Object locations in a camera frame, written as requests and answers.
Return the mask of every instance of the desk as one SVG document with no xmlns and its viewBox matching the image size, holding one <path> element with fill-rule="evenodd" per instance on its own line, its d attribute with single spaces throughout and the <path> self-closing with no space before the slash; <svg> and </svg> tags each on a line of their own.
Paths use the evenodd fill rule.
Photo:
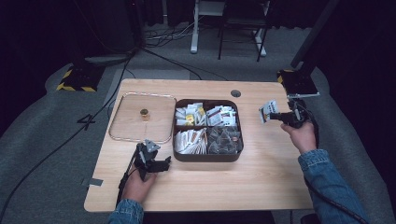
<svg viewBox="0 0 396 224">
<path fill-rule="evenodd" d="M 198 34 L 199 34 L 199 16 L 222 16 L 222 11 L 224 9 L 224 2 L 208 2 L 195 0 L 195 8 L 194 8 L 194 28 L 192 31 L 192 39 L 191 39 L 191 53 L 198 52 Z M 261 31 L 255 37 L 255 41 L 257 43 L 257 48 L 260 50 L 260 43 L 262 42 Z M 264 57 L 267 55 L 265 48 L 262 48 L 261 56 Z"/>
<path fill-rule="evenodd" d="M 232 90 L 241 96 L 231 96 Z M 312 203 L 297 162 L 298 150 L 277 120 L 262 124 L 259 107 L 275 99 L 280 111 L 289 111 L 286 93 L 275 82 L 124 79 L 116 105 L 128 91 L 170 94 L 181 99 L 230 100 L 238 108 L 244 149 L 234 162 L 182 162 L 173 156 L 172 140 L 162 144 L 156 160 L 172 156 L 169 171 L 159 173 L 144 201 L 145 211 L 216 211 L 310 209 Z M 114 118 L 113 111 L 109 126 Z M 102 186 L 90 186 L 85 209 L 112 211 L 118 185 L 136 143 L 113 140 L 108 128 L 93 178 Z"/>
</svg>

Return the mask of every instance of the clear plastic lid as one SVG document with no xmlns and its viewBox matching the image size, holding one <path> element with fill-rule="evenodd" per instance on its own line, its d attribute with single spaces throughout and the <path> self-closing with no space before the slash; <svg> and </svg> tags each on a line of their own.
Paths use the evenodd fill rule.
<svg viewBox="0 0 396 224">
<path fill-rule="evenodd" d="M 127 92 L 117 108 L 108 133 L 115 140 L 156 144 L 172 137 L 176 98 L 143 92 Z"/>
</svg>

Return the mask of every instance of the hand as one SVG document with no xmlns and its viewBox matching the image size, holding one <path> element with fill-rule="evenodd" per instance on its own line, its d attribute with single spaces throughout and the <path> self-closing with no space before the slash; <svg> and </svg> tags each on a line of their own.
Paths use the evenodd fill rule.
<svg viewBox="0 0 396 224">
<path fill-rule="evenodd" d="M 298 148 L 300 154 L 317 149 L 317 140 L 314 133 L 314 125 L 305 122 L 299 129 L 282 123 L 280 127 L 290 135 L 291 142 Z"/>
<path fill-rule="evenodd" d="M 154 184 L 156 178 L 157 174 L 151 174 L 146 181 L 142 181 L 139 171 L 135 170 L 126 181 L 121 198 L 142 203 L 149 194 L 149 189 Z"/>
</svg>

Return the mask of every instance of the small round object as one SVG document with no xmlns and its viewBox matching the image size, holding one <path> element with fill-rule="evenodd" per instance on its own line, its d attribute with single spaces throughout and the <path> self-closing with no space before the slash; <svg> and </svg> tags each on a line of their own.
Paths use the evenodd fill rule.
<svg viewBox="0 0 396 224">
<path fill-rule="evenodd" d="M 146 116 L 148 113 L 149 113 L 149 111 L 147 109 L 140 110 L 140 115 L 141 116 Z"/>
<path fill-rule="evenodd" d="M 240 97 L 241 94 L 242 94 L 241 91 L 238 91 L 238 90 L 233 90 L 233 91 L 231 91 L 231 96 L 233 96 L 233 97 L 235 97 L 235 98 Z"/>
<path fill-rule="evenodd" d="M 149 111 L 147 109 L 140 110 L 140 116 L 142 116 L 143 121 L 149 121 Z"/>
</svg>

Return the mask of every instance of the denim jacket sleeve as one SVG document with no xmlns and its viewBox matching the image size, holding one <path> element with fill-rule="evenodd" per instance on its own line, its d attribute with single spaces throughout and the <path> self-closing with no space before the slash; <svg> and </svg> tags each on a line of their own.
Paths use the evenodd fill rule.
<svg viewBox="0 0 396 224">
<path fill-rule="evenodd" d="M 326 150 L 308 151 L 301 155 L 298 161 L 305 179 L 314 189 L 368 221 L 357 195 L 340 176 Z M 359 223 L 350 215 L 321 200 L 315 193 L 310 191 L 310 195 L 322 224 Z"/>
<path fill-rule="evenodd" d="M 109 224 L 141 224 L 143 223 L 143 207 L 140 203 L 129 199 L 123 199 L 117 205 L 116 210 L 108 218 Z"/>
</svg>

